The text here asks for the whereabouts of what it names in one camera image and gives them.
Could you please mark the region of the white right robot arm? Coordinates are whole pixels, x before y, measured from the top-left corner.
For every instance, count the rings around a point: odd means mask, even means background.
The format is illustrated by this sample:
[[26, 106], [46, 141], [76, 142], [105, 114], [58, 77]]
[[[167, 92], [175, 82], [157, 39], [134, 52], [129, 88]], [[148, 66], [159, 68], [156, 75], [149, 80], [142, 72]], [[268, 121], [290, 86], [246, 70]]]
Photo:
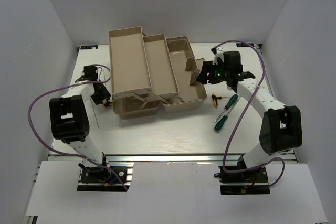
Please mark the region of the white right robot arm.
[[302, 145], [301, 112], [295, 105], [287, 106], [261, 87], [261, 80], [243, 70], [239, 51], [215, 52], [212, 61], [203, 62], [196, 79], [201, 84], [225, 82], [247, 106], [262, 119], [259, 142], [238, 162], [238, 177], [247, 182], [259, 169], [279, 154]]

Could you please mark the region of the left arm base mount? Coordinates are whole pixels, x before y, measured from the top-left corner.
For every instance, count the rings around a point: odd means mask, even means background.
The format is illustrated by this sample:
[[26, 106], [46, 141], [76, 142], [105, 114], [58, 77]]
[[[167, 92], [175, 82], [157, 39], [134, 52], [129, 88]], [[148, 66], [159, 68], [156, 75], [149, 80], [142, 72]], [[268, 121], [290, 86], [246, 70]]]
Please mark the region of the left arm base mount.
[[101, 167], [85, 167], [79, 164], [80, 174], [77, 191], [126, 192], [116, 175]]

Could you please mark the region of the beige plastic toolbox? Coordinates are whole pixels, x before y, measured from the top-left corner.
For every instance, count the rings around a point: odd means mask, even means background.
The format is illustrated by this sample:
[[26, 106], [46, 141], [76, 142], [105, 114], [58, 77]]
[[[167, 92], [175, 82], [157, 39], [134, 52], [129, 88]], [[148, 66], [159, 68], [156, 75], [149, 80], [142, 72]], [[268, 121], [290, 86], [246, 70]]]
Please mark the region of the beige plastic toolbox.
[[113, 110], [122, 120], [199, 108], [207, 98], [196, 80], [203, 58], [186, 36], [146, 35], [142, 27], [108, 32]]

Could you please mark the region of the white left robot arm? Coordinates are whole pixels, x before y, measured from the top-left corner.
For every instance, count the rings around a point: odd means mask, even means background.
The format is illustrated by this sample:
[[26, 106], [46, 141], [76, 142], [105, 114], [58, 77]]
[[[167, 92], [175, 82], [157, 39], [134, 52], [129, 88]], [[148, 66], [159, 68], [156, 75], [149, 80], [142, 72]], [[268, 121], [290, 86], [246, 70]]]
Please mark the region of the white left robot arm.
[[110, 178], [111, 168], [106, 165], [104, 153], [89, 137], [90, 123], [85, 104], [107, 104], [111, 94], [105, 81], [99, 77], [102, 65], [88, 65], [81, 76], [61, 97], [49, 101], [51, 131], [54, 139], [69, 145], [82, 158], [84, 167], [93, 167], [93, 176], [101, 182]]

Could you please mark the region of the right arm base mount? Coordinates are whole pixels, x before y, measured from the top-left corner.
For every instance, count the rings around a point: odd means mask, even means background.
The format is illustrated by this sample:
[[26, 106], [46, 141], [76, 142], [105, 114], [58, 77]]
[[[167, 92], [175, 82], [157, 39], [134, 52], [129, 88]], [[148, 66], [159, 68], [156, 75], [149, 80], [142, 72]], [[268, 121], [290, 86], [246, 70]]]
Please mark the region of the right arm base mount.
[[269, 180], [265, 168], [242, 172], [227, 173], [222, 166], [214, 177], [219, 179], [221, 195], [269, 195]]

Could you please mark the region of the yellow black T-handle hex key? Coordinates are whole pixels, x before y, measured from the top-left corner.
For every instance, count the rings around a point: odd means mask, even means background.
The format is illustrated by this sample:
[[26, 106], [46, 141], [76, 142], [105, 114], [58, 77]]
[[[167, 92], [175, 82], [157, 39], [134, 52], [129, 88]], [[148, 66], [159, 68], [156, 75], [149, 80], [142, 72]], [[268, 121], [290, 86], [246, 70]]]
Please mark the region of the yellow black T-handle hex key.
[[112, 107], [113, 106], [113, 102], [112, 101], [106, 101], [104, 104], [103, 104], [103, 107], [104, 108], [108, 108], [108, 107]]

